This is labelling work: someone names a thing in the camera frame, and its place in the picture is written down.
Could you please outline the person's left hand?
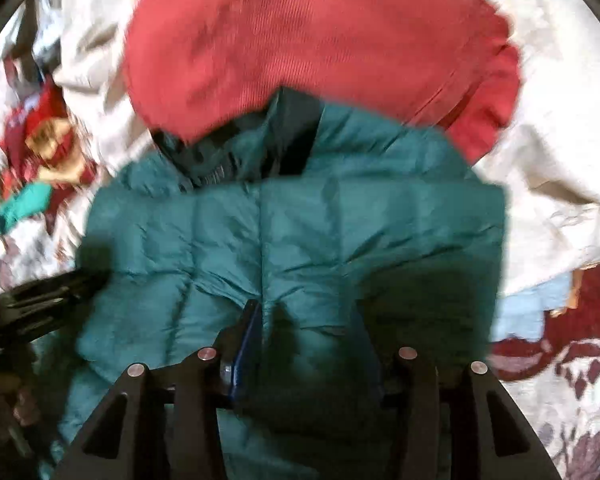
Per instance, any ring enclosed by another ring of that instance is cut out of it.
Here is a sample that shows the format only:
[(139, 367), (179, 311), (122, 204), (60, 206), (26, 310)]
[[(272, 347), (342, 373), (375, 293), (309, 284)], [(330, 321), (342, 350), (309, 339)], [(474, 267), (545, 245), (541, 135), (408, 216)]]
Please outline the person's left hand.
[(0, 373), (0, 444), (10, 438), (11, 426), (29, 427), (40, 418), (31, 385), (18, 376)]

